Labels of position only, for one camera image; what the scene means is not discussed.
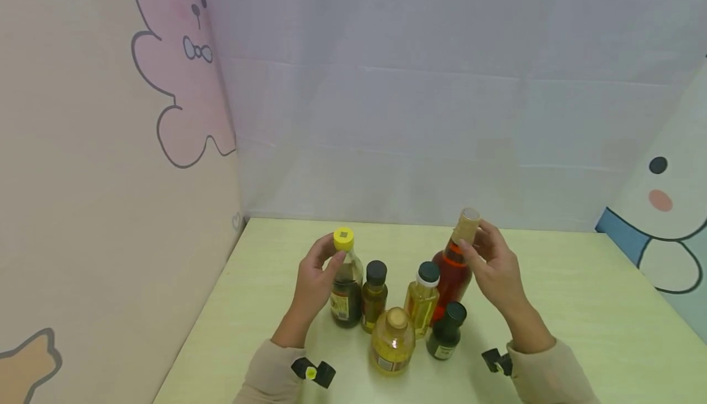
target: tabletop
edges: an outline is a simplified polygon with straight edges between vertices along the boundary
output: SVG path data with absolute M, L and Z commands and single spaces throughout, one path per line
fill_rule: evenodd
M 251 219 L 156 404 L 231 403 L 256 348 L 287 310 L 299 260 L 313 241 L 348 226 L 365 265 L 388 267 L 387 307 L 402 306 L 422 261 L 447 243 L 448 227 Z M 603 403 L 703 403 L 707 346 L 653 289 L 617 246 L 601 233 L 504 230 L 520 260 L 527 296 L 550 331 L 569 344 Z M 307 382 L 301 402 L 518 403 L 510 379 L 491 373 L 480 353 L 505 352 L 510 333 L 474 281 L 462 303 L 469 316 L 447 361 L 422 341 L 409 371 L 378 375 L 368 364 L 369 335 L 342 329 L 328 307 L 307 336 L 307 357 L 337 371 L 328 390 Z

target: white wall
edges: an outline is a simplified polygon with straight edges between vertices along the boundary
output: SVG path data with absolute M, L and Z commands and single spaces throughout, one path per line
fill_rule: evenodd
M 707 0 L 215 0 L 248 214 L 590 231 Z

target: plastic bottle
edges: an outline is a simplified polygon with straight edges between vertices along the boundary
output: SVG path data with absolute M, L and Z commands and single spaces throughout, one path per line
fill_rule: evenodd
M 383 375 L 400 375 L 410 364 L 415 349 L 415 333 L 408 314 L 400 307 L 378 317 L 371 335 L 369 359 Z
M 423 338 L 430 326 L 440 297 L 437 292 L 439 281 L 439 268 L 432 261 L 426 261 L 420 265 L 415 281 L 408 286 L 405 311 L 408 312 L 417 339 Z
M 372 333 L 378 317 L 385 312 L 388 298 L 388 287 L 385 285 L 387 272 L 383 261 L 373 260 L 366 266 L 366 284 L 363 285 L 361 296 L 361 326 L 368 333 Z
M 440 292 L 440 301 L 437 302 L 437 308 L 432 317 L 433 323 L 443 317 L 448 303 L 462 300 L 466 288 L 471 282 L 471 269 L 466 264 L 459 242 L 463 238 L 467 243 L 473 244 L 480 221 L 481 217 L 476 210 L 462 209 L 459 222 L 447 242 L 447 247 L 443 251 L 437 252 L 437 255 L 432 259 L 433 263 L 440 268 L 440 283 L 437 286 L 437 290 Z
M 345 251 L 331 291 L 331 315 L 334 323 L 343 328 L 352 328 L 361 321 L 361 284 L 363 265 L 354 254 L 354 233 L 347 227 L 334 231 L 334 246 L 337 251 Z
M 449 303 L 442 319 L 432 326 L 427 352 L 436 359 L 450 359 L 461 339 L 459 328 L 465 319 L 466 308 L 456 301 Z

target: red bottle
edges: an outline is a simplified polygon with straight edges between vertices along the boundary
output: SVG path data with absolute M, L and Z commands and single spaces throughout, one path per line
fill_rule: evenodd
M 440 268 L 440 282 L 437 285 L 440 300 L 432 315 L 432 323 L 444 316 L 444 311 L 450 302 L 461 301 L 464 297 L 466 288 L 471 282 L 471 269 L 466 264 L 458 243 L 462 238 L 467 243 L 473 243 L 480 221 L 481 217 L 476 210 L 462 209 L 459 222 L 452 232 L 447 247 L 443 251 L 437 252 L 432 259 L 432 262 Z

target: cartoon character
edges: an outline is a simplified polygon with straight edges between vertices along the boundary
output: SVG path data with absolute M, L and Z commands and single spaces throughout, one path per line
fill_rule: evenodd
M 179 168 L 195 164 L 208 139 L 223 156 L 236 139 L 220 84 L 208 0 L 136 0 L 147 31 L 132 39 L 135 65 L 146 82 L 172 96 L 157 120 L 164 154 Z
M 0 403 L 29 404 L 37 387 L 61 368 L 54 330 L 42 329 L 19 347 L 0 353 Z
M 702 282 L 707 125 L 696 115 L 707 114 L 705 83 L 707 69 L 685 92 L 678 111 L 651 145 L 645 167 L 633 173 L 618 201 L 597 225 L 597 230 L 607 232 L 653 286 L 667 293 L 693 292 Z M 610 218 L 611 214 L 643 237 L 629 239 L 632 232 Z

